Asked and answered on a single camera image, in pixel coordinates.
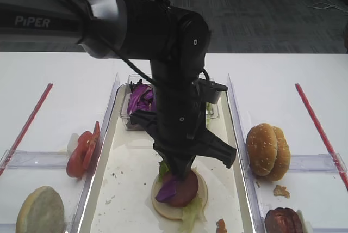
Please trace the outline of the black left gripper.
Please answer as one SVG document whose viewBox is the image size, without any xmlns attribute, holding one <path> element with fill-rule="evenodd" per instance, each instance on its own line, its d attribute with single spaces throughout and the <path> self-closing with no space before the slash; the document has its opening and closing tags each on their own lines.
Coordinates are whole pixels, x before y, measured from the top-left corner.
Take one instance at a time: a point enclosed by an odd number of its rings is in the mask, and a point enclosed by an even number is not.
<svg viewBox="0 0 348 233">
<path fill-rule="evenodd" d="M 206 102 L 193 91 L 192 83 L 178 85 L 178 91 L 156 88 L 156 112 L 138 110 L 130 115 L 153 139 L 162 157 L 161 179 L 172 175 L 184 180 L 196 156 L 220 160 L 226 168 L 237 151 L 206 128 Z"/>
</svg>

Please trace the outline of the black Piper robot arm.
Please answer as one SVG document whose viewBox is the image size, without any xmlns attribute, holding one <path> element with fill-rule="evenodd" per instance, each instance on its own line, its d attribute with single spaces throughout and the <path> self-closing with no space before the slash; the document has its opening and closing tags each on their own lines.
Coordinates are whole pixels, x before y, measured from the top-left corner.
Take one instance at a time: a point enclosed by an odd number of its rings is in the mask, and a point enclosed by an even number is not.
<svg viewBox="0 0 348 233">
<path fill-rule="evenodd" d="M 210 30 L 196 12 L 153 0 L 1 0 L 1 40 L 78 44 L 97 59 L 149 60 L 156 111 L 130 121 L 154 139 L 170 170 L 185 177 L 196 156 L 227 168 L 236 149 L 206 128 L 206 104 L 227 90 L 205 73 Z"/>
</svg>

